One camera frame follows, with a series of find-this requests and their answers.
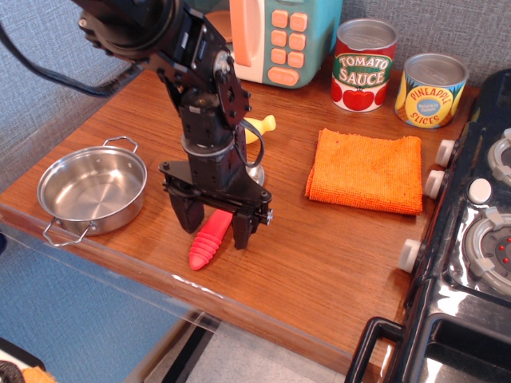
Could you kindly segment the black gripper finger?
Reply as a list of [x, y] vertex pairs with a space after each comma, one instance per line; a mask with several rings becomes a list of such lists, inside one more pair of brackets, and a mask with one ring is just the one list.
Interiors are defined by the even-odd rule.
[[181, 227], [189, 234], [196, 231], [204, 219], [204, 205], [194, 199], [170, 194], [172, 208]]
[[246, 249], [252, 234], [256, 233], [260, 219], [253, 211], [238, 210], [232, 217], [232, 230], [237, 250]]

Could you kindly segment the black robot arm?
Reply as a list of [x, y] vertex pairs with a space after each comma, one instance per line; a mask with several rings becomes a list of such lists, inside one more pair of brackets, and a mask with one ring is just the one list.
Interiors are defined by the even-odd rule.
[[271, 220], [271, 193], [248, 175], [250, 94], [225, 39], [182, 1], [82, 1], [80, 7], [87, 39], [153, 71], [178, 112], [188, 158], [159, 169], [180, 225], [194, 232], [208, 206], [231, 212], [235, 246], [244, 249]]

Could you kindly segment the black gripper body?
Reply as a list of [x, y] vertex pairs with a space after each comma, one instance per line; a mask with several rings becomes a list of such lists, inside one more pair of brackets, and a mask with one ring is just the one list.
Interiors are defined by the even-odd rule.
[[245, 128], [236, 128], [223, 143], [213, 146], [201, 146], [183, 136], [181, 143], [188, 159], [159, 165], [166, 192], [233, 214], [246, 208], [255, 213], [260, 223], [269, 224], [273, 218], [271, 193], [247, 172], [260, 165], [264, 147], [255, 162], [248, 162]]

